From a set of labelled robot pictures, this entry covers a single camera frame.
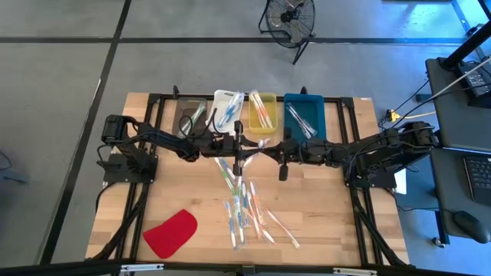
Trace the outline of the white plastic bin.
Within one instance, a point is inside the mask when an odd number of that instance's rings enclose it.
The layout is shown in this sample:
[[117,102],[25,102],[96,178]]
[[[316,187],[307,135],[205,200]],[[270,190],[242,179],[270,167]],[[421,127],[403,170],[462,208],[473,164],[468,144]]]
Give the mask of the white plastic bin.
[[226,123],[222,128],[218,128],[216,124],[218,123],[219,119],[223,115],[227,104],[229,101],[232,99],[232,97],[236,94],[237,92],[232,92],[232,91],[227,91],[227,90],[216,90],[214,93],[214,99],[213,103],[209,112],[209,118],[206,121],[206,125],[208,126],[208,129],[212,132],[215,133],[228,133],[231,136],[234,136],[236,134],[235,132],[235,122],[237,120],[240,120],[240,115],[242,112],[242,105],[245,99],[243,99],[243,102],[239,105],[238,109],[234,113],[233,117],[231,120]]

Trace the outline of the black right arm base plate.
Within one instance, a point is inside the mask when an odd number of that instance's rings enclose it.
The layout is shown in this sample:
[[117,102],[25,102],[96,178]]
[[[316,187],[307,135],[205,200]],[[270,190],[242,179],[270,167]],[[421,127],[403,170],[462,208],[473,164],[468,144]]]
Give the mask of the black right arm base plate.
[[348,183],[356,188],[395,188],[394,171],[385,168],[359,170],[356,166],[348,173]]

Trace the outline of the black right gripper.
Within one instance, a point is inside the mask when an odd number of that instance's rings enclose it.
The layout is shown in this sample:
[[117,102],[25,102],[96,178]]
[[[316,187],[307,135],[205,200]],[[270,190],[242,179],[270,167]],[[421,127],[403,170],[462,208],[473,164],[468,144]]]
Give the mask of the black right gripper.
[[301,142],[292,137],[292,130],[289,127],[284,128],[283,141],[274,146],[265,146],[264,150],[265,155],[271,158],[280,158],[278,161],[280,165],[278,179],[280,181],[288,179],[289,163],[323,166],[327,164],[329,154],[325,140]]

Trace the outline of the black metal table frame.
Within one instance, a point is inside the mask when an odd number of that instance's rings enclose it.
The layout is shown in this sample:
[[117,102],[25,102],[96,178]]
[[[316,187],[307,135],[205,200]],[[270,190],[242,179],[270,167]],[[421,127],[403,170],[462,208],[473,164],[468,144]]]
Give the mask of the black metal table frame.
[[[183,97],[205,98],[212,106],[213,96],[192,94],[129,93],[123,115],[149,123],[160,123],[162,130],[172,130],[178,100]],[[325,128],[334,142],[352,142],[375,134],[374,107],[370,98],[331,97],[325,101]],[[156,178],[151,184],[115,183],[101,196],[94,220],[86,257],[93,257],[110,241],[121,221],[144,190],[146,205],[129,227],[127,234],[110,256],[133,258],[135,261],[177,262],[178,265],[205,263],[239,265],[361,266],[366,263],[388,265],[380,249],[369,237],[362,223],[355,220],[351,198],[353,191],[344,184],[342,169],[324,166],[289,165],[288,181],[278,180],[277,163],[267,156],[256,157],[246,168],[245,177],[255,179],[262,207],[271,211],[297,238],[296,249],[288,236],[266,214],[266,230],[275,240],[272,245],[259,240],[253,227],[245,229],[245,245],[234,251],[229,237],[229,223],[224,201],[233,207],[232,193],[213,159],[200,158],[195,163],[179,159],[175,153],[156,149]],[[358,192],[365,210],[375,221],[378,231],[404,262],[409,262],[407,249],[397,216],[394,199],[385,191],[372,189]],[[185,209],[196,217],[193,237],[173,256],[161,260],[144,241],[142,234],[162,224]]]

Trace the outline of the teal blue plastic bin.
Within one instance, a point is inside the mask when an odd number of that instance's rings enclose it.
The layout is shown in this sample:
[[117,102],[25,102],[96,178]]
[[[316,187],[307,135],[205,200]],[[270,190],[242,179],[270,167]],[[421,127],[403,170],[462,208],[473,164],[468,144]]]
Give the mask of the teal blue plastic bin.
[[319,95],[308,94],[286,94],[284,96],[284,136],[283,139],[292,138],[298,142],[307,140],[303,134],[297,120],[288,110],[291,104],[298,115],[306,120],[314,130],[317,131],[313,138],[326,140],[325,126],[325,102],[324,98]]

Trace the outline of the black floor fan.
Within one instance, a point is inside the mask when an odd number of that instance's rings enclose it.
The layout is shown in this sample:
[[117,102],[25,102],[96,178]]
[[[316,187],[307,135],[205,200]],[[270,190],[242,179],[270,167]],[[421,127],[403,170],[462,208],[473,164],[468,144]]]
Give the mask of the black floor fan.
[[258,30],[270,34],[280,46],[296,49],[292,61],[295,65],[316,36],[315,16],[314,0],[266,0]]

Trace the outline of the black computer mouse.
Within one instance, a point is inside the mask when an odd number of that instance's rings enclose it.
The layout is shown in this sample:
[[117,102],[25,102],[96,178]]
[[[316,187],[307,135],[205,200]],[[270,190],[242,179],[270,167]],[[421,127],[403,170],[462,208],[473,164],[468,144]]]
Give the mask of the black computer mouse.
[[458,211],[453,214],[457,227],[480,244],[491,242],[491,231],[476,217],[468,212]]

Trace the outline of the black metal pole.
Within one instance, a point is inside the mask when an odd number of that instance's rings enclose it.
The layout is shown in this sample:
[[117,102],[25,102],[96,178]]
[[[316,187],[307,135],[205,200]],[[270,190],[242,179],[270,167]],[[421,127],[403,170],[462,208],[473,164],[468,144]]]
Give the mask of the black metal pole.
[[440,66],[445,70],[452,70],[464,58],[476,50],[491,36],[491,20],[474,32],[463,44],[461,44],[450,56],[440,59]]

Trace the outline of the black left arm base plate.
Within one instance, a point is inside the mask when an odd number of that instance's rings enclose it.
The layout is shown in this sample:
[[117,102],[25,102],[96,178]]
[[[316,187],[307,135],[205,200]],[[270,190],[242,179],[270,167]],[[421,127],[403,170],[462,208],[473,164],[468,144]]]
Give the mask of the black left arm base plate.
[[158,157],[150,156],[145,169],[131,169],[123,154],[111,154],[104,165],[105,182],[153,182],[157,170]]

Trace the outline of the yellow plastic bin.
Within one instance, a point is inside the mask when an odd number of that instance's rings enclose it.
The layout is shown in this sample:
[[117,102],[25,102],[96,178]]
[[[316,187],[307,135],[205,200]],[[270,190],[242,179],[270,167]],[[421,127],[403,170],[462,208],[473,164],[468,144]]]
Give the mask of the yellow plastic bin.
[[271,116],[272,128],[262,128],[258,114],[256,113],[256,109],[254,108],[252,101],[249,99],[249,129],[253,133],[273,133],[278,127],[278,109],[277,109],[277,98],[275,94],[271,93],[259,93],[259,94],[268,94],[270,95],[272,100],[272,105],[268,107],[268,112]]

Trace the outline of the grey desk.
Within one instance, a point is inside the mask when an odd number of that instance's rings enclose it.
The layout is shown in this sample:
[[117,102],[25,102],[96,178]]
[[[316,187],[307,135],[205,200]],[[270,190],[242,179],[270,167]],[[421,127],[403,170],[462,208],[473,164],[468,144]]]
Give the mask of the grey desk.
[[458,211],[468,212],[491,231],[491,206],[479,204],[471,198],[463,163],[464,156],[491,156],[491,154],[435,149],[430,153],[430,160],[445,232],[448,235],[471,238],[454,224],[453,214]]
[[468,96],[452,71],[437,59],[425,61],[433,100],[445,147],[491,153],[491,109],[471,107]]

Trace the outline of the black laptop keyboard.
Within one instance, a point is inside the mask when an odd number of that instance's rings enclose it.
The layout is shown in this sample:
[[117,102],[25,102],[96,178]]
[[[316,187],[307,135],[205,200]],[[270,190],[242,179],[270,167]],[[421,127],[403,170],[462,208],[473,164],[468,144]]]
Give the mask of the black laptop keyboard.
[[471,198],[491,206],[491,156],[464,156],[463,163]]

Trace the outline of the white paper sheet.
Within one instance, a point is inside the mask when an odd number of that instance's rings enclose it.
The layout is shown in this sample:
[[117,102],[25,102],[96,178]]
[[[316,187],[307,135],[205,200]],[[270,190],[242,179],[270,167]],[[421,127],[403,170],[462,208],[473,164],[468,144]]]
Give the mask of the white paper sheet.
[[406,195],[407,194],[407,171],[406,169],[402,169],[399,172],[394,174],[396,187],[394,191],[398,194]]

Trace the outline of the silver metal bracket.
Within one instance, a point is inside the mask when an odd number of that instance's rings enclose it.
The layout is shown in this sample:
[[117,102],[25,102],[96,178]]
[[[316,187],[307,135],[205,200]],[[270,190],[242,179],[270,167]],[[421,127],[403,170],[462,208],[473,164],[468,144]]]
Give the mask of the silver metal bracket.
[[333,274],[344,276],[377,276],[377,271],[359,268],[333,268]]
[[120,273],[140,272],[140,271],[161,271],[165,268],[163,263],[152,264],[122,264]]

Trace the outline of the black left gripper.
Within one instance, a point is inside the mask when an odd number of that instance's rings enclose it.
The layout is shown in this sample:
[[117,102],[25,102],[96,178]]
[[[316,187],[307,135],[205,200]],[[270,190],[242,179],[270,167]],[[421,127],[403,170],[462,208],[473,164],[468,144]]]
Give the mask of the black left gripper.
[[242,145],[258,146],[259,144],[242,136],[243,125],[239,120],[234,122],[234,136],[231,136],[229,133],[218,134],[211,132],[209,126],[215,127],[215,121],[209,120],[209,123],[206,126],[206,131],[203,140],[201,141],[202,145],[199,147],[201,155],[206,158],[233,157],[234,164],[232,172],[235,176],[242,176],[242,167],[240,165],[242,155],[254,155],[262,151],[260,147],[242,149]]

